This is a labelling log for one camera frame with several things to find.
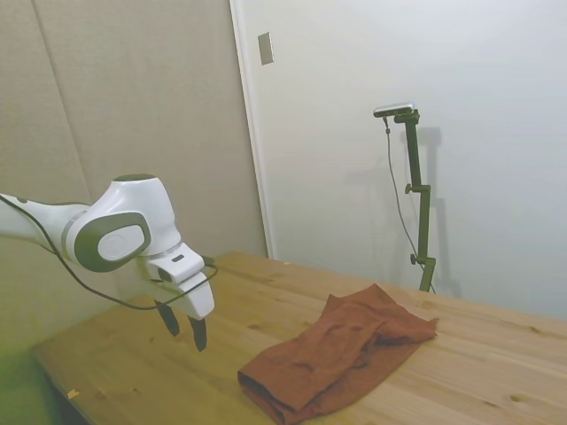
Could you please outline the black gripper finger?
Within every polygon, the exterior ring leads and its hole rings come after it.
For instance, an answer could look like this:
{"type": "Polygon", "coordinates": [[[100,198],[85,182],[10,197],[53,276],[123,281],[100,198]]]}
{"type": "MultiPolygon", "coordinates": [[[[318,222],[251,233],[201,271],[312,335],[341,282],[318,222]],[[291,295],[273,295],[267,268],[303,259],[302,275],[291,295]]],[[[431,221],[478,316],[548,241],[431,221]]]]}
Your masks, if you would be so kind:
{"type": "Polygon", "coordinates": [[[196,345],[196,348],[199,352],[202,352],[207,345],[207,328],[206,328],[206,320],[205,319],[195,319],[191,316],[188,316],[192,333],[193,333],[193,340],[196,345]]]}
{"type": "Polygon", "coordinates": [[[158,300],[155,300],[154,304],[168,332],[172,336],[177,336],[180,333],[180,327],[173,309],[169,305],[163,304],[158,300]]]}

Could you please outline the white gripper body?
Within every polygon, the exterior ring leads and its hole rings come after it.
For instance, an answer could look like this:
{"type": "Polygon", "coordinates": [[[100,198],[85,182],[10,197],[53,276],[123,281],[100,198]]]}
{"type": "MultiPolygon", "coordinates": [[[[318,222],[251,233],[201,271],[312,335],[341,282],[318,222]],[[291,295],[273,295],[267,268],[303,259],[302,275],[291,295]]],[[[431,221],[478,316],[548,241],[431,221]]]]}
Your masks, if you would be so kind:
{"type": "Polygon", "coordinates": [[[196,320],[214,309],[213,292],[203,272],[204,259],[188,245],[147,258],[149,294],[161,303],[174,298],[172,307],[196,320]]]}

